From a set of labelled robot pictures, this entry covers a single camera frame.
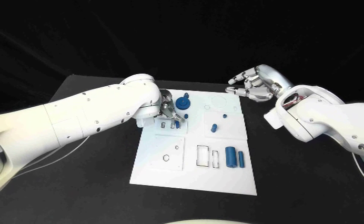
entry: blue object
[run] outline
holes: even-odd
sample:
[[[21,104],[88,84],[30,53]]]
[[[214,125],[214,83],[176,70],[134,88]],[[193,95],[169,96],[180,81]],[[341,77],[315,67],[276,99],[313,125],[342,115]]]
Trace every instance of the blue object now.
[[[238,152],[238,166],[240,168],[245,167],[242,151]]]
[[[229,168],[237,167],[237,154],[234,147],[225,147],[225,166]]]
[[[179,97],[176,99],[176,108],[179,110],[186,110],[190,106],[190,101],[189,101],[188,97],[189,97],[189,95],[188,95],[188,93],[185,93],[183,97]]]
[[[215,133],[215,132],[216,132],[216,129],[218,129],[218,125],[216,125],[216,124],[212,124],[211,132]]]

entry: cable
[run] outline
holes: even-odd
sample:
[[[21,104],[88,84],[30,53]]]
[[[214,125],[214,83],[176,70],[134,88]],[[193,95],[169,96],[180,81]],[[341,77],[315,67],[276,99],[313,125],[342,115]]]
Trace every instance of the cable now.
[[[30,171],[34,171],[34,170],[43,168],[43,167],[47,166],[47,165],[52,165],[55,162],[58,162],[59,160],[62,160],[62,159],[63,159],[66,156],[69,156],[69,155],[72,154],[72,152],[81,147],[81,145],[85,143],[85,141],[88,140],[88,138],[89,138],[89,136],[84,139],[84,141],[79,143],[79,145],[75,147],[75,149],[73,149],[69,153],[66,153],[60,158],[58,158],[58,159],[56,159],[55,161],[52,161],[49,164],[42,165],[42,166],[36,167],[34,169],[27,170],[27,171],[24,171],[23,173],[17,174],[13,178],[16,178],[16,177],[19,177],[20,175],[29,173]]]
[[[46,156],[43,156],[40,159],[37,159],[33,163],[30,163],[29,165],[26,165],[20,170],[29,168],[32,165],[34,165],[36,163],[39,163],[40,161],[43,161],[47,157],[50,157],[60,149],[62,147],[56,148]]]
[[[354,161],[355,161],[355,164],[357,164],[357,167],[358,167],[358,171],[359,171],[361,175],[364,176],[364,173],[362,173],[362,170],[359,168],[358,161],[357,161],[357,158],[355,158],[355,154],[354,153],[351,153],[351,154],[352,154],[352,158],[354,158]]]

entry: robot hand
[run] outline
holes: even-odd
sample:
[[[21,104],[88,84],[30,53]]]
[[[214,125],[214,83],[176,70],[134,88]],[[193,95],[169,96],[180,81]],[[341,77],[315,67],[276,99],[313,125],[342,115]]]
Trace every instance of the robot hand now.
[[[245,70],[229,80],[229,84],[241,80],[244,80],[245,88],[227,87],[225,92],[248,97],[257,102],[270,100],[273,96],[279,98],[293,87],[284,76],[267,65],[258,65]]]

